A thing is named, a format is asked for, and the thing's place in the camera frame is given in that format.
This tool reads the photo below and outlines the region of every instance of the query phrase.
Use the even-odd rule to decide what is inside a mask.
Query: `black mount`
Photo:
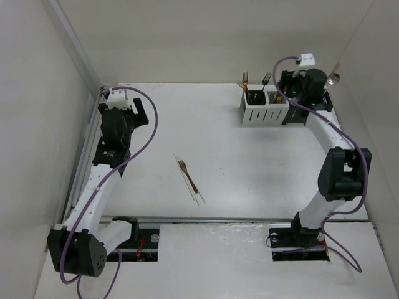
[[[294,72],[283,71],[278,83],[279,88],[289,98],[296,98],[298,104],[313,110],[331,111],[333,108],[328,93],[324,94],[326,74],[319,69],[301,70],[295,77]],[[282,125],[288,123],[306,124],[309,112],[291,104]]]
[[[93,165],[106,164],[111,168],[117,167],[130,157],[130,140],[135,128],[148,124],[142,101],[134,98],[133,102],[137,109],[135,114],[130,109],[118,108],[108,109],[107,104],[100,104],[101,132],[102,136],[97,145],[93,159]],[[122,176],[125,167],[119,169]]]
[[[132,233],[129,240],[138,239],[137,218],[117,216],[113,220],[127,221],[132,225]],[[51,229],[47,237],[54,270],[60,272],[60,261],[62,250],[70,232],[66,227]],[[98,277],[107,261],[107,251],[103,243],[99,242],[94,235],[89,234],[87,229],[74,233],[65,258],[64,272],[76,275]]]

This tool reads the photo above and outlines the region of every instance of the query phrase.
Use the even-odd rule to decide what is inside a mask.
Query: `white enclosure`
[[[33,298],[36,293],[46,257],[47,233],[51,225],[60,221],[68,196],[71,195],[73,201],[79,197],[79,191],[70,185],[71,175],[72,179],[75,172],[84,176],[87,169],[78,168],[79,154],[84,148],[85,138],[90,138],[89,134],[92,134],[92,138],[99,134],[99,130],[86,129],[94,121],[91,116],[96,115],[93,113],[96,108],[94,102],[101,85],[135,84],[145,89],[156,101],[163,101],[159,104],[161,113],[167,113],[161,119],[167,123],[160,125],[160,139],[155,141],[165,151],[158,153],[154,148],[148,148],[148,152],[137,160],[136,167],[143,168],[150,164],[154,156],[159,163],[141,169],[143,176],[136,173],[134,167],[128,169],[125,182],[115,188],[115,200],[106,207],[106,216],[132,215],[139,211],[138,216],[153,217],[266,220],[292,217],[293,212],[306,204],[307,197],[314,195],[315,182],[312,182],[323,160],[321,149],[311,151],[314,159],[308,157],[301,161],[296,160],[296,151],[288,151],[290,165],[273,164],[269,168],[267,161],[257,164],[255,169],[258,174],[262,174],[264,168],[269,171],[273,169],[279,178],[290,181],[291,188],[287,190],[273,183],[276,177],[272,173],[267,173],[271,178],[267,183],[253,183],[251,188],[247,188],[251,190],[241,190],[249,184],[246,179],[250,175],[249,171],[244,171],[246,177],[237,184],[232,183],[239,179],[237,170],[246,165],[233,159],[235,154],[240,153],[241,147],[232,145],[227,155],[223,155],[222,150],[226,150],[228,144],[238,136],[240,143],[247,142],[254,147],[250,152],[255,157],[270,159],[272,151],[275,151],[280,157],[280,160],[276,160],[278,162],[283,160],[281,148],[289,148],[295,143],[301,151],[305,151],[308,144],[315,142],[305,128],[295,128],[297,134],[274,130],[265,135],[260,128],[255,128],[253,135],[234,130],[239,128],[239,115],[235,119],[234,114],[239,113],[241,93],[233,84],[241,78],[242,72],[248,70],[249,81],[259,83],[281,57],[312,52],[317,68],[327,74],[334,69],[340,74],[341,81],[330,89],[337,116],[344,130],[373,154],[367,211],[363,208],[352,218],[367,223],[329,224],[338,239],[343,239],[355,251],[355,255],[358,254],[358,244],[367,246],[359,256],[365,267],[364,277],[358,277],[357,274],[352,276],[340,268],[344,267],[343,263],[335,259],[331,267],[315,266],[316,272],[325,273],[324,276],[317,275],[317,279],[325,286],[323,290],[336,284],[335,291],[341,297],[397,298],[389,273],[396,290],[399,290],[399,128],[396,118],[399,109],[396,91],[399,81],[398,24],[399,0],[0,0],[0,91],[3,104],[0,117],[0,297]],[[292,65],[287,63],[281,67],[289,69]],[[138,83],[157,84],[149,88],[147,84]],[[177,85],[160,83],[225,84],[210,85],[205,91],[199,92],[202,90],[200,85],[179,84],[177,88]],[[228,94],[225,95],[224,91],[222,94],[221,90],[227,90]],[[190,95],[192,91],[196,91],[196,95]],[[195,113],[181,117],[182,121],[189,123],[189,128],[202,132],[200,140],[192,141],[196,149],[179,144],[178,137],[184,135],[184,130],[172,124],[175,107],[179,105],[184,108],[189,103],[182,102],[186,93],[202,114],[207,113],[207,106],[213,109],[204,117]],[[212,133],[211,118],[214,117],[219,117],[215,122],[218,128]],[[203,120],[209,123],[200,127]],[[143,133],[135,132],[137,140],[144,140],[145,132],[150,129],[144,128]],[[171,143],[166,140],[173,136],[168,132],[170,130],[176,131],[173,146],[168,146]],[[217,138],[217,134],[225,134],[222,135],[224,139]],[[262,135],[265,143],[268,142],[264,148],[261,148],[262,142],[255,135]],[[203,146],[207,136],[211,140]],[[190,194],[182,189],[184,182],[178,177],[180,174],[168,173],[174,163],[169,152],[172,153],[176,147],[190,159],[201,156],[201,159],[212,162],[214,169],[210,170],[200,160],[197,164],[190,164],[190,167],[207,197],[212,194],[211,198],[218,198],[218,202],[209,201],[194,210],[192,202],[184,201],[185,196]],[[215,148],[220,151],[213,154]],[[267,154],[263,154],[262,150],[267,150]],[[224,164],[216,167],[216,161],[220,160]],[[300,184],[293,172],[305,165],[312,175],[301,178],[299,173],[297,179],[305,182]],[[225,167],[236,171],[221,172]],[[151,188],[154,172],[159,173],[156,179],[163,184],[163,189]],[[223,183],[212,185],[219,177],[223,177]],[[129,201],[132,184],[129,184],[128,179],[138,180],[140,187],[134,192],[142,201],[132,204]],[[230,188],[229,192],[223,192],[226,187]],[[166,203],[160,200],[165,192],[172,198]],[[288,194],[284,203],[272,200],[274,196],[281,197],[284,192]],[[260,201],[263,194],[265,201]],[[248,200],[248,204],[239,200],[242,197]],[[378,247],[379,239],[375,237],[369,222],[377,227],[383,254]],[[168,266],[168,263],[173,263],[180,271],[184,262],[174,256],[178,250],[171,250],[172,241],[186,244],[186,247],[179,248],[179,254],[185,254],[186,249],[198,256],[201,252],[196,242],[202,238],[205,241],[212,239],[201,228],[173,228],[170,225],[162,229],[164,238],[168,238],[161,240],[164,243],[160,244],[163,264],[149,268],[140,265],[140,273],[149,276],[153,270],[157,275],[166,275],[162,267]],[[189,242],[186,243],[182,238],[185,234],[197,234],[199,239],[188,238]],[[358,244],[351,241],[357,237]],[[212,242],[223,249],[224,245],[219,240]],[[237,246],[237,252],[245,247],[239,242],[233,242],[233,245]],[[260,246],[252,248],[249,253],[263,257]],[[207,265],[222,252],[216,250],[210,260],[203,265],[197,264],[200,271],[193,276],[186,277],[181,272],[178,277],[192,278],[208,285],[208,298],[243,295],[241,292],[245,286],[240,288],[237,284],[233,286],[235,293],[221,293],[206,276]],[[266,288],[256,289],[247,280],[248,277],[241,276],[250,269],[256,270],[255,274],[251,272],[255,282],[268,276],[263,269],[256,267],[254,260],[249,261],[252,261],[253,267],[244,261],[236,264],[233,260],[223,260],[220,263],[223,269],[221,273],[234,273],[235,279],[243,279],[247,283],[247,290],[252,290],[246,298],[260,298],[260,294],[280,298],[278,295],[284,290],[273,283]],[[266,266],[268,261],[263,260],[262,263]],[[133,266],[122,267],[121,277],[110,298],[131,294],[132,290],[126,285],[131,273],[133,277],[138,275]],[[108,285],[113,274],[113,264],[110,263],[108,267],[110,271],[104,273],[100,280],[87,284],[88,292],[92,292],[89,295],[94,298],[100,298],[104,293],[99,285]],[[229,272],[228,267],[237,271]],[[347,282],[334,280],[334,275],[348,275],[351,280],[346,285]],[[327,284],[328,278],[332,278],[334,283]],[[367,288],[374,279],[377,279],[379,288]],[[169,277],[168,282],[171,285],[176,283],[172,277]],[[226,289],[231,283],[227,280],[220,282]],[[305,285],[310,283],[307,278],[303,282]],[[40,283],[36,298],[73,298],[75,295],[75,287],[60,285],[58,275],[52,272],[49,254]],[[178,298],[188,292],[186,298],[190,292],[197,292],[196,285],[187,283],[187,286],[181,293],[170,290],[169,296]],[[306,289],[302,291],[307,298],[316,298],[314,293]],[[290,294],[285,294],[285,298],[291,298]],[[149,298],[152,295],[161,296],[162,293],[153,291]]]

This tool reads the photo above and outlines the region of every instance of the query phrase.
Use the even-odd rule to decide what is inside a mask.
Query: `white table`
[[[291,219],[316,193],[325,154],[315,136],[304,126],[243,127],[242,90],[237,85],[131,86],[155,101],[159,129],[153,143],[128,165],[104,215]],[[134,153],[150,136],[154,114],[145,98],[134,92],[128,95],[130,100],[142,98],[150,119],[132,135]],[[188,165],[206,204],[192,200],[173,154]],[[340,210],[357,204],[355,199]],[[336,219],[368,217],[363,207]]]
[[[328,223],[326,229],[363,273],[333,253],[329,263],[273,262],[265,224],[163,225],[158,262],[124,262],[109,299],[398,299],[371,223]],[[98,278],[84,277],[83,294],[103,298],[115,268],[109,262]],[[35,296],[48,298],[77,298],[75,284],[62,284],[49,254]]]

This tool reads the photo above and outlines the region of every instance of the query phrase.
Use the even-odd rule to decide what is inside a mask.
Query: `cable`
[[[152,108],[154,109],[154,113],[155,113],[155,126],[154,126],[154,130],[151,134],[151,137],[148,139],[148,141],[143,145],[142,148],[140,148],[133,156],[131,156],[130,158],[128,158],[126,161],[120,163],[117,167],[113,168],[107,175],[104,176],[104,178],[101,180],[101,182],[99,182],[99,184],[97,185],[97,187],[95,188],[95,190],[93,191],[93,194],[90,196],[89,200],[87,201],[86,205],[84,206],[84,208],[82,209],[82,212],[79,214],[78,218],[76,219],[75,224],[72,226],[68,238],[65,242],[64,248],[62,249],[62,254],[61,254],[61,261],[60,261],[60,278],[62,283],[69,285],[73,282],[75,282],[76,280],[78,280],[80,278],[80,275],[75,276],[73,279],[71,280],[67,280],[65,278],[65,273],[64,273],[64,266],[65,266],[65,258],[67,256],[67,251],[68,251],[68,247],[72,241],[72,238],[74,236],[74,233],[76,231],[77,226],[79,225],[79,222],[82,220],[83,215],[85,214],[85,212],[87,211],[87,209],[89,208],[90,204],[92,203],[92,201],[94,200],[95,196],[97,195],[97,193],[99,192],[101,186],[107,181],[107,179],[116,171],[118,171],[120,168],[124,167],[125,165],[127,165],[131,160],[133,160],[134,158],[136,158],[139,154],[141,154],[146,148],[147,146],[152,142],[152,140],[154,139],[155,133],[158,129],[158,110],[156,109],[155,103],[154,101],[144,92],[142,92],[139,89],[130,87],[130,86],[117,86],[117,87],[113,87],[111,88],[112,90],[133,90],[134,92],[139,93],[140,95],[143,95],[150,103]],[[120,261],[119,261],[119,266],[120,263],[122,262],[122,254],[120,254]],[[115,272],[115,276],[114,279],[116,279],[117,275],[118,275],[118,270],[119,270],[119,266],[117,271]]]
[[[144,241],[144,237],[142,237],[142,238],[140,239],[140,246],[139,246],[139,248],[138,248],[137,251],[136,251],[137,262],[139,261],[140,256],[142,255],[142,250],[143,250],[144,242],[145,242],[145,241]]]
[[[302,249],[296,249],[296,250],[290,250],[287,251],[287,253],[294,253],[294,252],[298,252],[298,251],[304,251],[304,250],[309,250],[309,249],[319,249],[319,248],[325,248],[325,249],[329,249],[331,251],[334,251],[336,254],[338,254],[342,259],[344,259],[350,266],[352,266],[357,272],[361,273],[362,272],[362,268],[359,265],[359,263],[357,262],[357,260],[355,259],[355,257],[349,252],[349,250],[347,250],[340,242],[338,242],[337,240],[335,240],[333,237],[331,237],[331,235],[329,235],[328,233],[326,233],[325,229],[324,229],[324,225],[325,223],[328,221],[328,219],[334,215],[349,215],[349,214],[353,214],[356,213],[358,210],[360,210],[360,208],[364,205],[364,202],[366,200],[366,195],[367,195],[367,188],[368,188],[368,170],[367,170],[367,162],[366,162],[366,158],[364,157],[364,154],[362,152],[362,149],[359,147],[359,145],[355,142],[355,140],[353,140],[348,134],[344,133],[340,128],[338,128],[337,126],[335,126],[333,123],[331,123],[326,117],[324,117],[323,115],[321,115],[320,113],[317,113],[315,110],[307,108],[303,105],[298,104],[297,102],[293,101],[292,99],[290,99],[289,97],[287,97],[279,88],[278,84],[277,84],[277,80],[276,80],[276,72],[277,72],[277,67],[279,66],[279,64],[285,60],[298,60],[300,57],[298,56],[287,56],[284,57],[282,59],[280,59],[279,61],[276,62],[276,64],[274,65],[273,68],[273,81],[274,81],[274,86],[276,87],[277,91],[279,92],[279,94],[287,101],[289,102],[291,105],[296,106],[302,110],[305,110],[309,113],[312,113],[314,115],[316,115],[317,117],[321,118],[324,122],[326,122],[331,128],[333,128],[339,135],[343,136],[344,138],[346,138],[349,142],[351,142],[351,144],[353,144],[353,147],[357,150],[357,153],[360,156],[360,159],[362,160],[362,167],[363,167],[363,192],[362,192],[362,198],[359,202],[359,204],[357,205],[357,207],[351,211],[348,212],[331,212],[323,221],[322,221],[322,231],[324,233],[324,235],[326,235],[328,238],[331,239],[331,241],[333,241],[335,244],[337,244],[340,248],[342,248],[342,250],[344,250],[349,256],[350,258],[355,262],[356,266],[350,262],[346,257],[344,257],[343,254],[341,254],[339,251],[337,251],[334,248],[331,248],[329,246],[326,245],[318,245],[318,246],[312,246],[312,247],[308,247],[308,248],[302,248]]]
[[[117,266],[117,270],[115,271],[115,275],[113,276],[111,285],[107,291],[107,293],[105,294],[104,299],[107,299],[107,297],[110,295],[110,292],[112,290],[113,284],[115,283],[118,273],[119,273],[119,269],[120,269],[120,264],[122,263],[122,252],[119,249],[115,249],[113,252],[117,252],[119,259],[118,259],[118,266]],[[82,293],[80,292],[80,281],[81,281],[82,277],[79,276],[79,278],[77,279],[77,284],[76,284],[76,292],[77,292],[77,296],[79,297],[79,299],[84,299],[82,296]]]

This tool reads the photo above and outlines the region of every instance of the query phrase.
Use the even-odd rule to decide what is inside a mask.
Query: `white connector block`
[[[262,90],[262,85],[248,85],[249,91]],[[287,115],[289,104],[270,104],[267,92],[277,93],[274,85],[266,85],[264,93],[266,95],[266,104],[249,105],[246,93],[241,96],[240,110],[243,116],[243,125],[251,126],[281,126]]]
[[[316,65],[316,61],[314,60],[312,53],[305,53],[300,55],[300,61],[297,65],[297,69],[292,74],[293,77],[296,77],[301,70],[309,70]]]
[[[303,68],[307,68],[307,67],[313,67],[315,65],[316,65],[316,61],[314,60],[312,53],[306,53],[306,54],[300,55],[300,62],[299,62],[300,68],[303,69]]]
[[[129,109],[130,105],[127,102],[126,90],[111,90],[108,100],[106,102],[109,109],[118,108],[121,110]]]

